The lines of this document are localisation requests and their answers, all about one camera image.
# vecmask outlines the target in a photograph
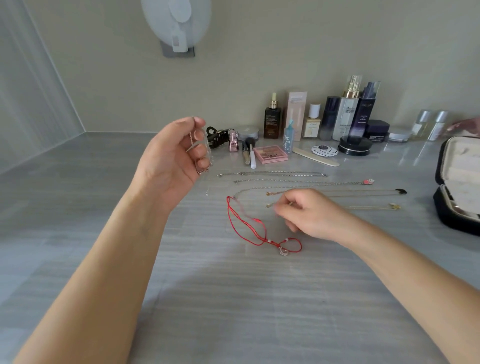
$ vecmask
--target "jewelry box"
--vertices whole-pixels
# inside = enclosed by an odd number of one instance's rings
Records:
[[[454,136],[440,149],[433,201],[446,226],[480,236],[480,139]]]

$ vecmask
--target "brown glass bottle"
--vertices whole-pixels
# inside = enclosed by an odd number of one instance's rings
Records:
[[[278,107],[276,94],[272,96],[272,103],[265,109],[264,138],[278,139],[280,136],[281,110]]]

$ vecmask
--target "blue bottle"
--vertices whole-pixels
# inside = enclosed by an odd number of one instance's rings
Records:
[[[293,149],[293,138],[295,136],[295,129],[293,129],[293,120],[288,123],[288,128],[285,128],[283,133],[283,150],[290,154]]]

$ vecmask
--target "red cord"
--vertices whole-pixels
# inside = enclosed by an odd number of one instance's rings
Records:
[[[237,202],[237,204],[239,204],[240,206],[240,209],[242,210],[243,214],[245,216],[247,216],[250,220],[253,220],[255,222],[258,222],[259,224],[261,224],[264,228],[264,231],[265,231],[265,237],[263,236],[260,236],[260,234],[257,232],[257,230],[255,230],[253,228],[252,225],[250,225],[248,222],[246,222],[245,220],[243,220],[240,215],[233,209],[233,207],[230,205],[230,199],[233,199],[235,202]],[[228,218],[230,219],[230,224],[232,225],[232,228],[234,229],[234,231],[237,233],[238,236],[240,236],[243,240],[249,242],[249,243],[252,243],[253,245],[256,245],[256,246],[261,246],[263,245],[264,243],[269,243],[269,244],[272,244],[273,246],[276,246],[278,249],[282,248],[286,251],[288,251],[289,253],[300,253],[303,246],[300,242],[300,240],[296,239],[296,238],[288,238],[288,239],[285,239],[284,241],[282,241],[281,243],[276,243],[276,242],[273,242],[269,239],[267,239],[267,228],[265,227],[265,224],[258,218],[251,218],[249,217],[247,214],[245,214],[245,211],[243,210],[243,207],[242,205],[234,198],[234,197],[231,197],[231,196],[228,196],[227,197],[227,206],[228,206]],[[232,217],[230,216],[230,212],[233,214],[233,216],[235,216],[238,220],[240,220],[244,225],[246,225],[255,235],[255,237],[261,241],[260,244],[255,244],[254,242],[248,240],[248,239],[245,239],[243,236],[241,236],[239,234],[239,232],[237,231],[237,229],[235,228],[235,226],[233,226],[233,222],[232,222]],[[296,251],[293,251],[293,250],[288,250],[287,248],[284,248],[282,246],[282,244],[288,242],[289,240],[295,240],[298,242],[298,244],[300,245],[300,249],[299,250],[296,250]]]

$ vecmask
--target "red string bracelet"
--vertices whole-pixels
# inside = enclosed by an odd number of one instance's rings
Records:
[[[260,236],[260,234],[257,232],[257,230],[256,230],[252,225],[250,225],[248,222],[246,222],[245,220],[243,220],[243,219],[240,217],[240,215],[239,215],[239,214],[233,209],[233,207],[230,205],[230,200],[231,200],[231,199],[233,199],[235,202],[237,202],[237,204],[239,205],[242,213],[243,213],[246,217],[248,217],[250,220],[253,220],[253,221],[255,221],[255,222],[257,222],[257,223],[259,223],[259,224],[261,224],[261,225],[263,226],[264,231],[265,231],[265,237]],[[258,218],[251,218],[251,217],[249,217],[249,216],[245,213],[245,211],[244,211],[244,209],[243,209],[243,206],[240,204],[240,202],[237,201],[236,198],[231,197],[231,196],[228,196],[228,197],[227,197],[227,206],[228,206],[228,218],[230,219],[230,224],[232,225],[232,228],[233,228],[234,231],[237,233],[237,235],[240,236],[243,240],[245,240],[245,241],[247,241],[247,242],[249,242],[249,243],[252,243],[253,245],[256,245],[256,246],[261,246],[261,245],[263,245],[264,243],[269,243],[269,244],[271,244],[271,245],[273,245],[273,246],[276,246],[276,247],[278,248],[278,250],[280,251],[280,254],[282,254],[282,255],[288,255],[289,253],[300,253],[300,252],[301,252],[303,246],[302,246],[300,240],[298,240],[298,239],[296,239],[296,238],[288,238],[288,239],[285,239],[284,241],[282,241],[281,243],[276,243],[276,242],[271,241],[270,239],[267,239],[267,228],[266,228],[265,224],[264,224],[260,219],[258,219]],[[233,214],[233,216],[235,216],[238,220],[240,220],[244,225],[246,225],[246,226],[254,233],[255,237],[256,237],[258,240],[260,240],[260,243],[259,243],[259,244],[256,244],[256,243],[254,243],[254,242],[252,242],[252,241],[250,241],[250,240],[248,240],[248,239],[246,239],[246,238],[244,238],[243,236],[240,235],[240,233],[237,231],[237,229],[235,228],[235,226],[233,226],[232,217],[231,217],[231,215],[230,215],[230,212]],[[288,242],[288,241],[290,241],[290,240],[295,240],[295,241],[297,241],[298,244],[299,244],[299,246],[300,246],[300,249],[299,249],[299,250],[289,250],[289,249],[287,249],[287,248],[285,248],[285,247],[282,246],[282,244],[284,244],[284,243],[286,243],[286,242]]]

